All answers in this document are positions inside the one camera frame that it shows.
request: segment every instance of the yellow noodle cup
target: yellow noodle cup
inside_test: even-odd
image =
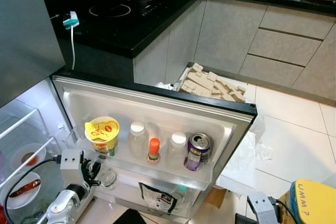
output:
[[[109,116],[100,116],[93,119],[90,123],[99,124],[109,122],[112,127],[109,130],[108,139],[95,138],[91,139],[87,131],[85,130],[85,137],[92,143],[95,150],[100,153],[109,153],[110,156],[114,156],[117,152],[116,148],[118,145],[118,133],[119,133],[119,123],[116,119]]]

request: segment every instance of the black countertop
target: black countertop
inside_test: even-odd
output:
[[[116,3],[130,6],[132,11],[128,15],[96,17],[89,13],[89,9],[97,5],[96,0],[76,0],[71,4],[64,4],[64,1],[45,0],[51,17],[67,13],[69,10],[77,12],[80,26],[74,29],[75,41],[128,58],[135,58],[195,1],[197,0],[119,0],[114,1],[112,6]],[[318,0],[240,1],[276,5],[336,17],[334,2]],[[70,37],[69,31],[63,28],[60,18],[52,19],[52,23],[58,37],[67,39]]]

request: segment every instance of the food on plate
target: food on plate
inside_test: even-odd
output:
[[[36,179],[26,185],[24,185],[23,187],[20,187],[19,189],[17,189],[15,192],[10,194],[10,198],[14,198],[17,197],[23,193],[26,193],[36,187],[38,187],[41,184],[41,180],[40,179]]]
[[[24,162],[26,162],[27,159],[29,159],[33,154],[34,152],[28,152],[27,154],[25,154],[21,159],[21,163],[23,164]],[[27,165],[29,166],[35,165],[37,161],[38,161],[38,157],[35,156]]]

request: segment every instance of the tiled floor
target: tiled floor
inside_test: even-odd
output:
[[[271,154],[271,160],[256,161],[256,190],[278,198],[296,179],[323,182],[336,173],[336,108],[251,84],[227,81],[246,87],[247,100],[257,104],[256,140],[264,143]],[[113,207],[106,201],[100,204]],[[119,210],[116,212],[122,212],[120,207],[115,208]],[[220,209],[204,203],[189,224],[234,223],[236,212],[255,218],[246,196],[238,198],[226,193]],[[148,224],[172,224],[146,216]]]

